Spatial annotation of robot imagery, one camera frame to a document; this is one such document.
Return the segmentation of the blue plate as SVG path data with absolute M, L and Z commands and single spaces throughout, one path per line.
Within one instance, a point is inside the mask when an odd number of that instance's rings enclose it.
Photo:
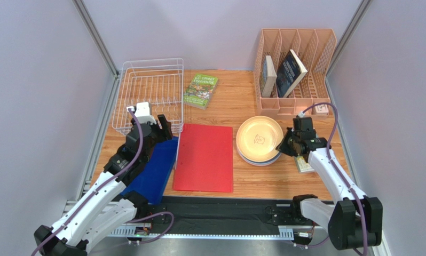
M 274 158 L 268 160 L 268 161 L 263 161 L 263 162 L 257 162 L 257 161 L 252 161 L 248 158 L 246 158 L 245 156 L 242 155 L 242 153 L 240 151 L 238 151 L 240 157 L 247 162 L 248 164 L 254 165 L 254 166 L 268 166 L 270 164 L 273 164 L 276 160 L 279 159 L 279 157 L 281 156 L 281 153 L 278 153 Z

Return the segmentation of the yellow plate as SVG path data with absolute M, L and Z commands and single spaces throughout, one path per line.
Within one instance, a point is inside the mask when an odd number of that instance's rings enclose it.
M 255 116 L 240 125 L 236 147 L 250 161 L 268 162 L 278 155 L 276 147 L 282 139 L 283 131 L 278 122 L 266 116 Z

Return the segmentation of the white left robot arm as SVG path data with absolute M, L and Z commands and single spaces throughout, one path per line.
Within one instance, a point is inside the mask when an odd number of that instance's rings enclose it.
M 105 165 L 96 183 L 51 226 L 34 232 L 33 255 L 89 255 L 113 230 L 140 215 L 148 200 L 136 191 L 122 195 L 150 162 L 155 146 L 173 138 L 164 114 L 157 119 L 131 113 L 133 127 L 125 143 Z

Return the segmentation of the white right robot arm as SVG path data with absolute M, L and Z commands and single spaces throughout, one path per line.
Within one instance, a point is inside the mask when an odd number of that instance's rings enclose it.
M 314 195 L 293 198 L 296 218 L 309 219 L 326 229 L 337 250 L 365 250 L 382 242 L 383 205 L 369 197 L 347 175 L 327 139 L 317 136 L 310 117 L 295 117 L 277 150 L 302 156 L 319 175 L 334 202 L 331 207 Z

